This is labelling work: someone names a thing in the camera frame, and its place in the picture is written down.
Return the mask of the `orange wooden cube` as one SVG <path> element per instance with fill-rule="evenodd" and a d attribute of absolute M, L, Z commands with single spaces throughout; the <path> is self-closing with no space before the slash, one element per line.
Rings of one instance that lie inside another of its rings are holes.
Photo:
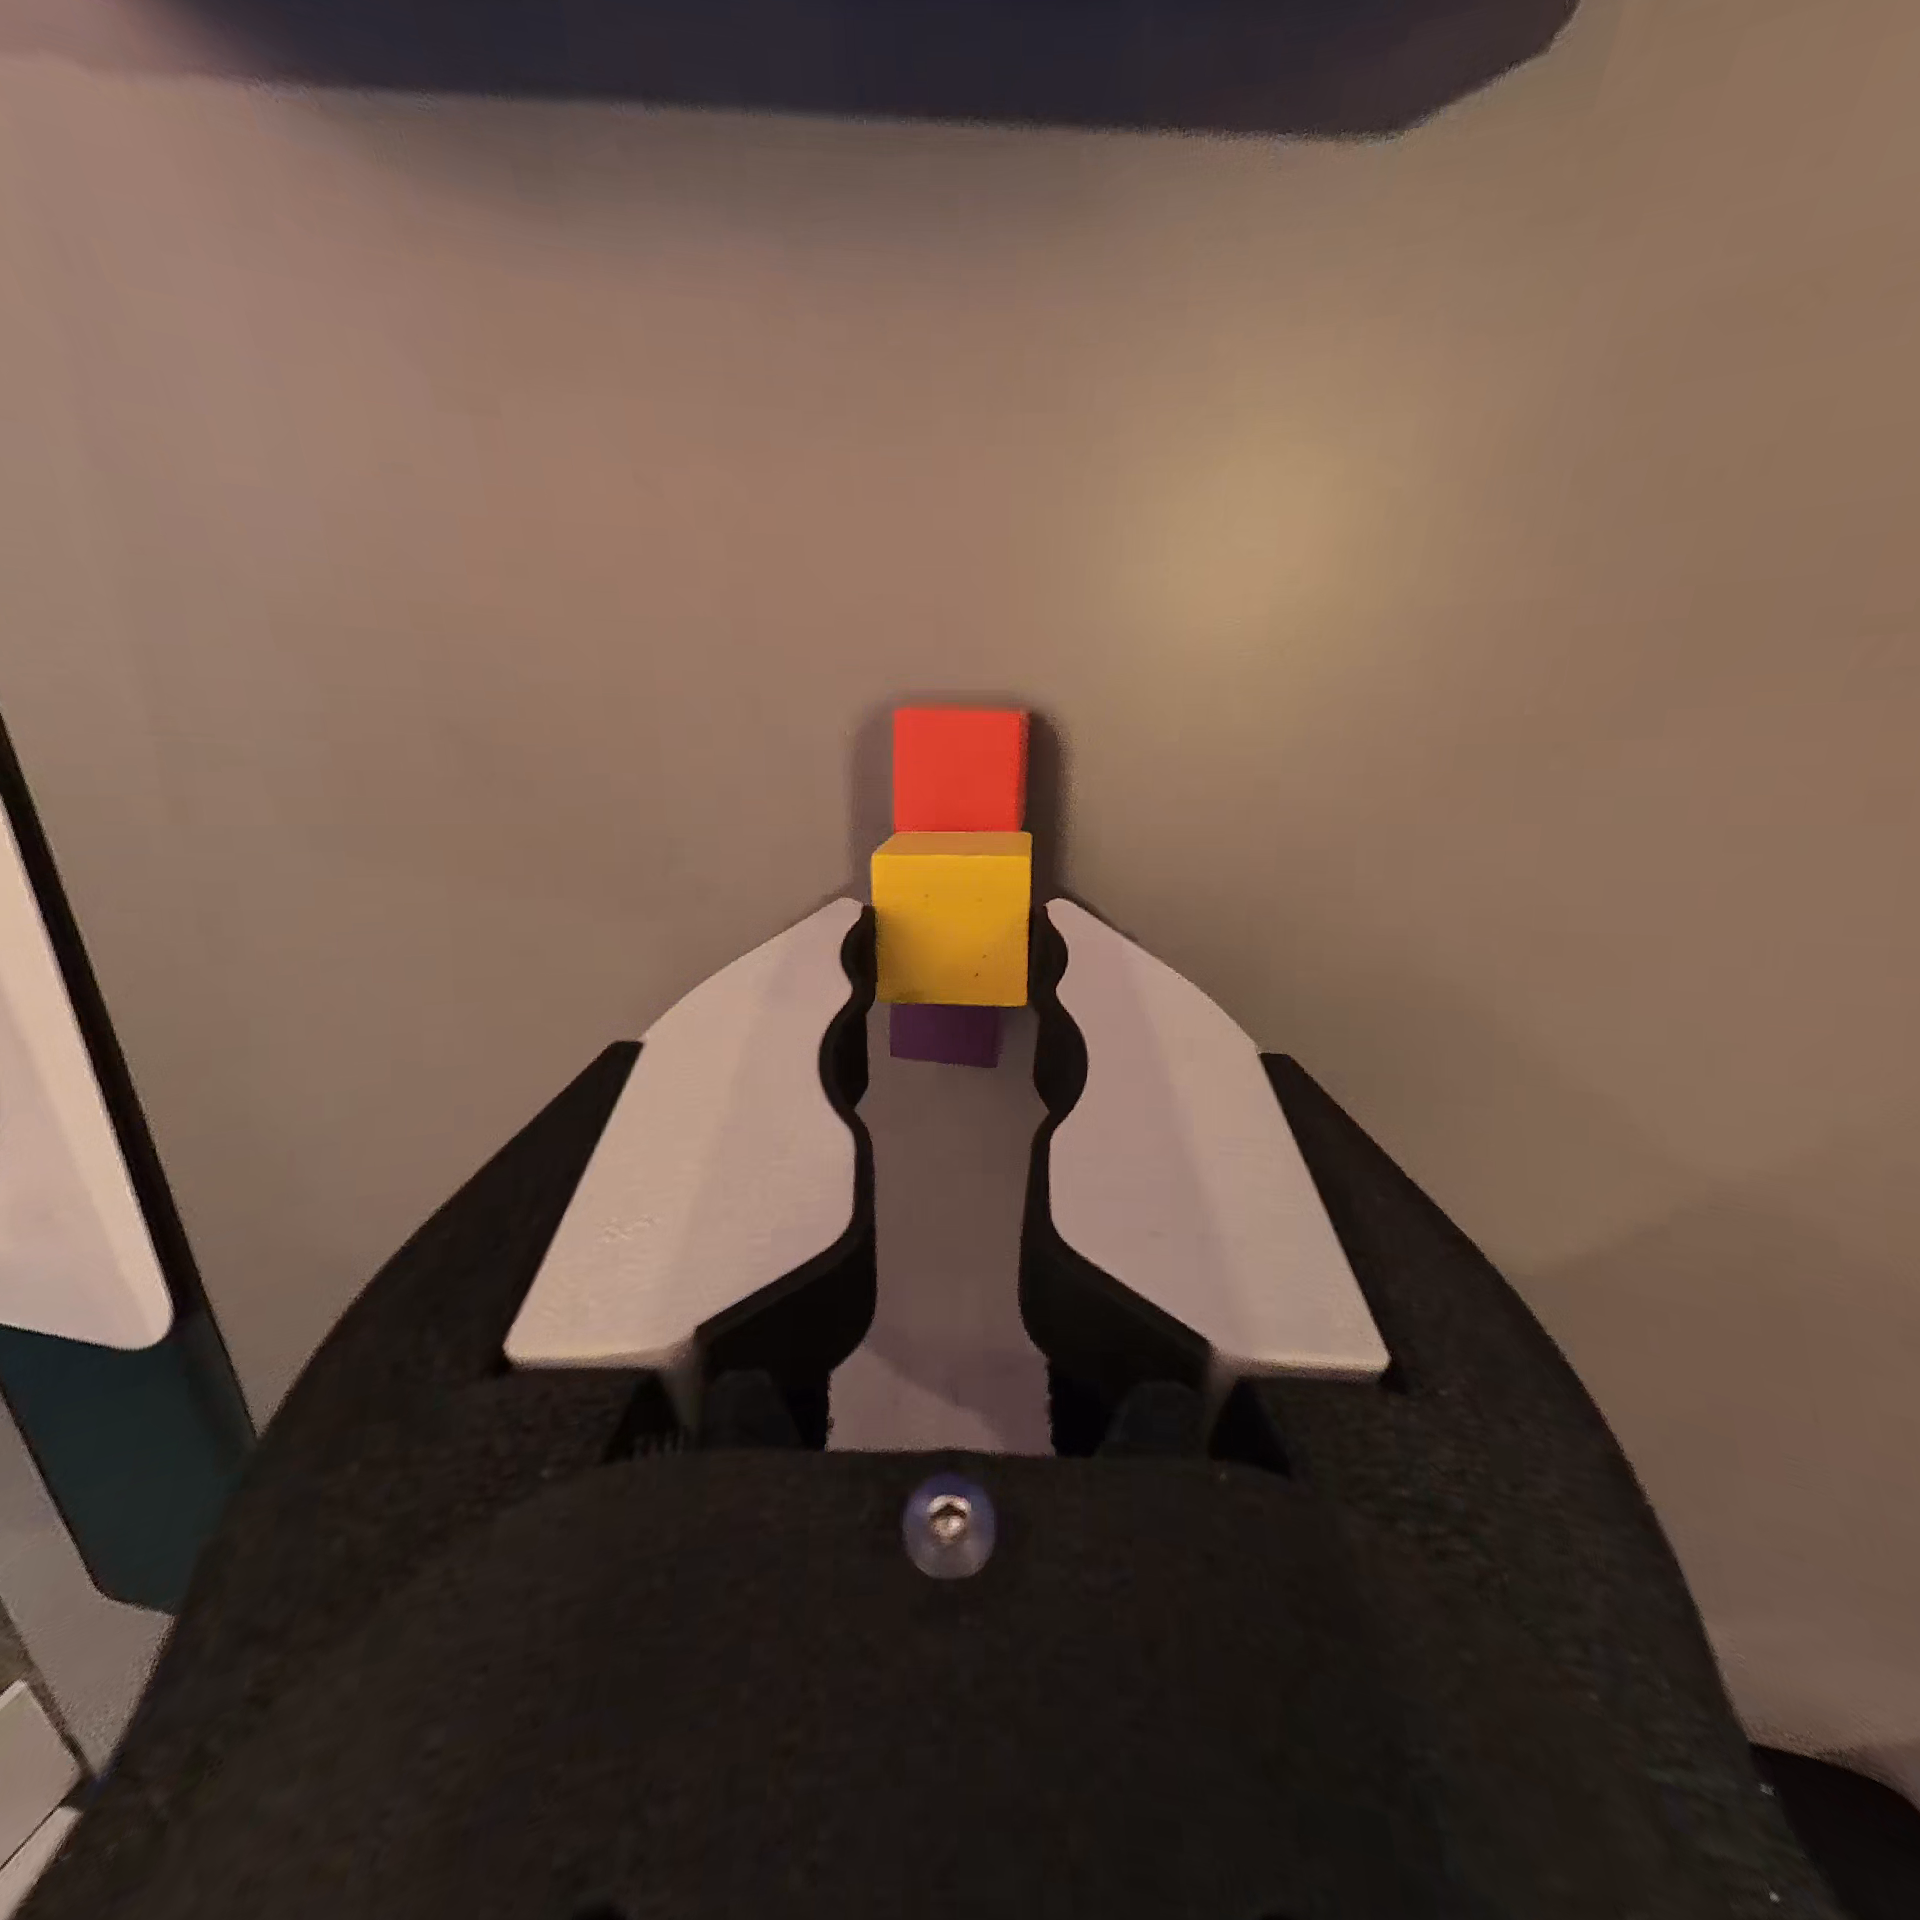
<path fill-rule="evenodd" d="M 1027 763 L 1025 709 L 895 709 L 894 831 L 1020 831 Z"/>

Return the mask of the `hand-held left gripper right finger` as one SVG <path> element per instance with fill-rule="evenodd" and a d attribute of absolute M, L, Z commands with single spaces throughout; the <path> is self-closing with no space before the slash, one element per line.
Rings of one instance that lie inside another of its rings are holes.
<path fill-rule="evenodd" d="M 1259 1045 L 1069 899 L 1042 907 L 1034 960 L 1021 1323 L 1058 1412 L 1147 1385 L 1202 1407 L 1246 1382 L 1382 1385 L 1386 1336 Z"/>

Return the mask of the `yellow wooden cube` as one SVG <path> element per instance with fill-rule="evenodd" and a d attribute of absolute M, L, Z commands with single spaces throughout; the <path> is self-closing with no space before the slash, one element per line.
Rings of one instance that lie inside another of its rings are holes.
<path fill-rule="evenodd" d="M 1031 901 L 1031 831 L 892 833 L 871 854 L 877 1000 L 1025 1006 Z"/>

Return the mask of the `purple wooden cube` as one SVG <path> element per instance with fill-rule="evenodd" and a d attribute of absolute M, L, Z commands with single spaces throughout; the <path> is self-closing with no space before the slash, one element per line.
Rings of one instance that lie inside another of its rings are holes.
<path fill-rule="evenodd" d="M 1002 1007 L 895 1000 L 886 1007 L 890 1051 L 901 1063 L 993 1069 L 1002 1055 Z"/>

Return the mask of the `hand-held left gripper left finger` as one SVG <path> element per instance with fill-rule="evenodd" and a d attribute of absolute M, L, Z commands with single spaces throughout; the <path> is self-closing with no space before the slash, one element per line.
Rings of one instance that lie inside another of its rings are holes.
<path fill-rule="evenodd" d="M 873 912 L 836 895 L 643 1032 L 511 1366 L 654 1373 L 683 1416 L 733 1371 L 825 1389 L 877 1302 L 873 997 Z"/>

